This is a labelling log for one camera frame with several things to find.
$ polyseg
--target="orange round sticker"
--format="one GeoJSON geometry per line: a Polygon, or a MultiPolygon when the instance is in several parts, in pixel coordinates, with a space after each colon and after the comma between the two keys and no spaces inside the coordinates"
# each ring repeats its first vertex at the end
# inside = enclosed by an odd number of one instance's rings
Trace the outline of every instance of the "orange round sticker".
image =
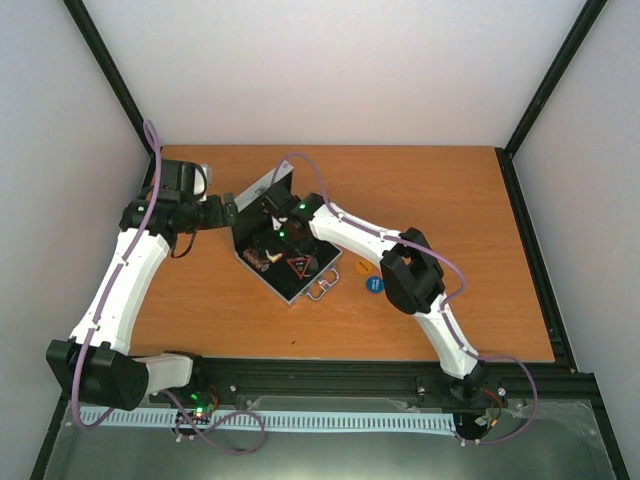
{"type": "Polygon", "coordinates": [[[369,260],[365,260],[364,258],[359,258],[356,261],[356,272],[360,275],[369,275],[373,272],[373,263],[369,260]]]}

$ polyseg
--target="black metal frame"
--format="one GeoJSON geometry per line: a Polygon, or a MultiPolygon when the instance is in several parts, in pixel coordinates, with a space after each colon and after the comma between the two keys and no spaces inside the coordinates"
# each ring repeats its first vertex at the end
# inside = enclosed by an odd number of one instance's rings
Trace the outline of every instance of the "black metal frame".
{"type": "MultiPolygon", "coordinates": [[[[129,117],[133,128],[147,151],[151,153],[142,132],[142,115],[82,0],[64,0],[64,3],[129,117]]],[[[605,4],[606,0],[587,0],[585,2],[507,146],[504,149],[497,148],[496,156],[554,352],[554,363],[528,365],[536,378],[540,397],[589,400],[593,406],[614,472],[617,478],[626,479],[629,478],[629,475],[595,378],[592,374],[582,374],[576,371],[569,339],[513,165],[519,147],[605,4]]],[[[150,162],[146,184],[150,183],[152,175],[153,162],[150,162]]],[[[263,395],[378,396],[402,400],[412,405],[439,406],[445,407],[447,411],[462,411],[462,409],[456,409],[451,405],[444,406],[441,400],[430,399],[419,393],[419,385],[427,381],[426,379],[440,374],[440,367],[435,362],[365,363],[206,359],[203,368],[206,370],[206,374],[215,380],[221,401],[230,402],[237,406],[245,404],[246,400],[253,400],[263,395]]],[[[491,370],[504,381],[512,398],[530,397],[529,384],[519,367],[494,364],[491,370]]],[[[66,406],[67,400],[61,398],[31,476],[34,480],[44,476],[66,406]]]]}

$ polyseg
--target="blue round sticker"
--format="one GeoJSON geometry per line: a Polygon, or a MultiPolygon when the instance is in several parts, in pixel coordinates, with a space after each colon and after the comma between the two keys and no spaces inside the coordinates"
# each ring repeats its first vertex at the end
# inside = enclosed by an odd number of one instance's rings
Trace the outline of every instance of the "blue round sticker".
{"type": "Polygon", "coordinates": [[[369,277],[367,278],[367,290],[371,293],[380,293],[384,290],[384,282],[380,277],[369,277]]]}

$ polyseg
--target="robotic arm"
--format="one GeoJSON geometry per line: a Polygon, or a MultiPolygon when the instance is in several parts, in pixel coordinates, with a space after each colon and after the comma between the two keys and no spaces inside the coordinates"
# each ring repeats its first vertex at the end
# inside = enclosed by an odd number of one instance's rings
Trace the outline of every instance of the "robotic arm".
{"type": "Polygon", "coordinates": [[[160,263],[177,244],[178,234],[221,228],[235,223],[237,207],[231,194],[224,201],[206,196],[208,169],[175,160],[162,160],[157,203],[135,249],[123,260],[125,250],[138,233],[145,212],[148,189],[124,210],[115,253],[107,273],[80,323],[68,341],[53,340],[47,362],[63,391],[70,392],[80,349],[90,330],[95,330],[85,357],[79,400],[133,410],[149,393],[181,387],[192,377],[190,355],[165,353],[147,358],[128,356],[133,325],[144,296],[160,263]],[[94,323],[104,302],[100,321],[94,323]]]}
{"type": "Polygon", "coordinates": [[[457,403],[475,402],[486,372],[483,362],[474,358],[477,351],[462,333],[451,308],[448,304],[442,306],[446,298],[442,267],[432,256],[399,243],[405,240],[428,249],[420,231],[387,230],[347,213],[334,203],[327,205],[316,193],[301,201],[280,183],[266,190],[262,205],[272,218],[273,229],[284,230],[284,235],[274,238],[282,238],[285,249],[311,255],[314,240],[324,240],[377,265],[389,302],[402,313],[412,315],[434,346],[445,373],[448,394],[457,403]]]}
{"type": "MultiPolygon", "coordinates": [[[[311,234],[319,240],[339,245],[377,265],[382,271],[387,298],[396,308],[412,314],[418,321],[438,354],[442,370],[447,375],[458,379],[469,375],[478,361],[461,349],[440,313],[440,304],[445,297],[442,269],[434,260],[424,258],[424,254],[382,238],[404,235],[407,240],[428,247],[424,236],[415,229],[407,234],[397,230],[386,230],[348,214],[336,204],[332,204],[332,207],[341,217],[335,216],[326,205],[322,205],[314,212],[313,219],[309,222],[311,234]],[[374,230],[378,232],[378,236],[366,233],[354,227],[352,223],[374,230]],[[404,294],[406,289],[403,285],[407,282],[412,284],[410,288],[414,292],[416,289],[422,289],[428,300],[421,305],[413,305],[410,295],[404,294]]],[[[451,308],[448,305],[445,308],[458,338],[470,352],[477,354],[460,330],[451,308]]]]}

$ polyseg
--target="white wall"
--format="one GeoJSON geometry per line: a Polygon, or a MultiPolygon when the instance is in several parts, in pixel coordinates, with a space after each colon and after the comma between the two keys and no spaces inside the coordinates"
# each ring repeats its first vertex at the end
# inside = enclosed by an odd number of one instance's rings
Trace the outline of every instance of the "white wall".
{"type": "Polygon", "coordinates": [[[581,370],[640,478],[640,9],[609,2],[516,167],[581,370]]]}
{"type": "Polygon", "coordinates": [[[584,0],[86,0],[168,143],[506,144],[584,0]]]}
{"type": "Polygon", "coordinates": [[[61,1],[0,2],[0,477],[28,478],[45,361],[98,287],[145,152],[61,1]]]}

